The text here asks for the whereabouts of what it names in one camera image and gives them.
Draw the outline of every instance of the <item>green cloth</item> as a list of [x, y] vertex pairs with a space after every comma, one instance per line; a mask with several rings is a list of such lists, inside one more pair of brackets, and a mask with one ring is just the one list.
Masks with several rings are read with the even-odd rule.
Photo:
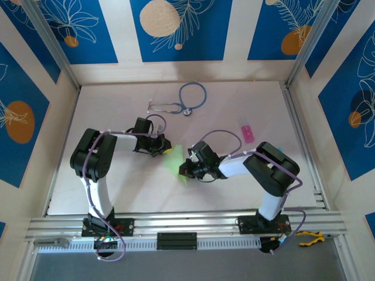
[[185, 184], [188, 184], [188, 178], [179, 175], [178, 168], [185, 162], [183, 157], [182, 145], [176, 145], [171, 152], [168, 152], [163, 156], [163, 165], [166, 167], [172, 175], [177, 179], [181, 180]]

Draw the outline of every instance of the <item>yellow pliers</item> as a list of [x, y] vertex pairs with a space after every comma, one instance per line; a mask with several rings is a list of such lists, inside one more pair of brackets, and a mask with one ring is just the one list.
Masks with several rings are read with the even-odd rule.
[[309, 236], [316, 237], [316, 239], [314, 239], [311, 242], [299, 243], [299, 246], [301, 246], [301, 247], [309, 247], [309, 246], [311, 246], [315, 243], [324, 242], [324, 241], [326, 241], [326, 239], [331, 239], [331, 238], [334, 238], [334, 237], [338, 236], [337, 234], [323, 234], [323, 232], [320, 232], [320, 231], [319, 232], [299, 231], [299, 232], [297, 232], [296, 235], [297, 236], [309, 235]]

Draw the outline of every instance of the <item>white table surface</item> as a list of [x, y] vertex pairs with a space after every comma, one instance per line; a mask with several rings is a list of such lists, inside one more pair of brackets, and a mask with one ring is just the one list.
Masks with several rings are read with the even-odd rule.
[[[147, 116], [148, 101], [179, 102], [183, 83], [90, 85], [82, 88], [70, 128], [62, 163], [57, 175], [48, 214], [85, 214], [88, 202], [80, 179], [70, 168], [69, 160], [87, 128], [99, 131], [122, 131], [134, 126], [137, 117]], [[248, 121], [255, 142], [243, 145], [250, 150], [262, 141], [281, 148], [301, 168], [304, 185], [293, 191], [286, 207], [314, 207], [313, 181], [296, 138], [284, 97], [278, 82], [211, 82], [203, 83], [207, 101], [191, 116], [162, 115], [167, 120], [166, 137], [172, 145], [183, 145], [186, 151], [206, 132], [227, 129], [242, 134], [239, 118]], [[183, 90], [187, 106], [202, 100], [202, 90], [187, 86]], [[157, 118], [155, 125], [162, 125]], [[235, 149], [238, 140], [226, 133], [214, 133], [205, 141], [219, 155]], [[251, 175], [241, 175], [214, 183], [190, 180], [187, 185], [170, 174], [163, 156], [152, 158], [134, 152], [114, 155], [107, 185], [110, 200], [117, 213], [211, 211], [258, 208], [264, 190]]]

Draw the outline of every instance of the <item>gray floor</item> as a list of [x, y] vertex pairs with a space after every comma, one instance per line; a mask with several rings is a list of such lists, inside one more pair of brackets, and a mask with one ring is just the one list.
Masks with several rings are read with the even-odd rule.
[[293, 239], [275, 256], [259, 250], [130, 252], [106, 263], [93, 253], [44, 253], [31, 280], [345, 280], [333, 241], [309, 248], [299, 247], [301, 241]]

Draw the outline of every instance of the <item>blue stethoscope tubing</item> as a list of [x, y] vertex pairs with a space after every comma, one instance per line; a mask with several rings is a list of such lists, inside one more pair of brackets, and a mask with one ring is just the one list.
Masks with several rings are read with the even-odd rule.
[[[182, 89], [184, 89], [188, 85], [198, 85], [199, 87], [202, 88], [203, 93], [204, 93], [204, 99], [203, 99], [203, 101], [199, 105], [196, 105], [195, 107], [186, 107], [186, 105], [182, 101]], [[206, 100], [207, 100], [207, 91], [206, 91], [206, 88], [201, 83], [198, 83], [198, 82], [189, 82], [189, 83], [186, 83], [185, 85], [181, 86], [180, 91], [179, 91], [179, 97], [180, 97], [180, 104], [178, 102], [174, 102], [173, 104], [179, 106], [180, 110], [171, 111], [172, 114], [180, 114], [181, 112], [183, 112], [186, 109], [193, 110], [193, 109], [200, 108], [206, 102]]]

